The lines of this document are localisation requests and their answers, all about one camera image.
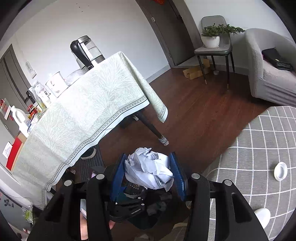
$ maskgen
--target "wooden floor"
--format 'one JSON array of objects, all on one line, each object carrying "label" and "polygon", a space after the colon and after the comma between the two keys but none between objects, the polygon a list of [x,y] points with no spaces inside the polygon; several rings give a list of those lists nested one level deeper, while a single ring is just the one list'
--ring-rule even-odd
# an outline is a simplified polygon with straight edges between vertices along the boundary
[{"label": "wooden floor", "polygon": [[[170,69],[151,83],[168,108],[167,120],[161,123],[150,105],[143,111],[170,144],[163,146],[140,121],[133,121],[125,129],[117,126],[99,143],[105,165],[114,163],[122,153],[151,147],[167,155],[175,151],[192,171],[202,172],[248,122],[275,105],[251,96],[247,76],[231,73],[227,90],[225,72],[207,74],[205,85],[203,77],[188,80],[182,70]],[[158,228],[155,241],[169,232],[174,222],[180,221]],[[114,240],[133,240],[138,234],[139,230],[128,222],[116,224],[112,230]]]}]

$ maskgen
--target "patterned tablecloth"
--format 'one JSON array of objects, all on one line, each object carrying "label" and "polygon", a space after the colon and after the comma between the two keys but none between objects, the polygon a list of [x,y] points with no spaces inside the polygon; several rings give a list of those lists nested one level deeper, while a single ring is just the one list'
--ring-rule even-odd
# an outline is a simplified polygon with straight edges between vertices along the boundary
[{"label": "patterned tablecloth", "polygon": [[[279,182],[274,178],[274,168],[281,161],[287,165],[288,175]],[[296,207],[296,108],[268,108],[242,130],[203,175],[215,182],[232,180],[253,210],[268,208],[271,219],[264,230],[273,240]],[[214,240],[214,199],[210,207],[208,241]]]},{"label": "patterned tablecloth", "polygon": [[47,110],[25,142],[13,177],[34,205],[79,157],[124,117],[149,103],[164,122],[168,110],[130,60],[118,52],[88,71]]}]

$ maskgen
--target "black shoe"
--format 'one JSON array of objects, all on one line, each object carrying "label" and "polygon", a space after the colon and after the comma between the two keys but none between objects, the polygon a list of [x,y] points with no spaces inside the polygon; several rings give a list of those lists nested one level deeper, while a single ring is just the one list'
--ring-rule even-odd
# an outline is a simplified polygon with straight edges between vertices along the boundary
[{"label": "black shoe", "polygon": [[93,158],[96,155],[96,148],[89,148],[85,153],[83,153],[81,155],[81,159],[86,160],[86,159],[90,159]]}]

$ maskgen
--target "black bag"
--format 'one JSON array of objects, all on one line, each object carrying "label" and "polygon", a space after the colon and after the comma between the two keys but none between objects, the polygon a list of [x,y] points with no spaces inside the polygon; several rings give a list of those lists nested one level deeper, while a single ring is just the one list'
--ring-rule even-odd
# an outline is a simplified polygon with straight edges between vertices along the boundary
[{"label": "black bag", "polygon": [[279,55],[276,48],[265,49],[262,51],[263,57],[274,67],[280,70],[293,71],[293,66]]}]

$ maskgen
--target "potted plant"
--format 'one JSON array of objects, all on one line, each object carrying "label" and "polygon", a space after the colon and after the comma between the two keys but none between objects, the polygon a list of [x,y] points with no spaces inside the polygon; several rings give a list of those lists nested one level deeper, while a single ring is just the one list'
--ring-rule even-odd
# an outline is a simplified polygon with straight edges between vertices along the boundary
[{"label": "potted plant", "polygon": [[226,26],[223,24],[215,26],[215,24],[213,24],[212,26],[203,28],[201,39],[206,48],[218,48],[221,34],[239,34],[243,32],[245,32],[245,30],[242,28],[230,26],[229,24]]}]

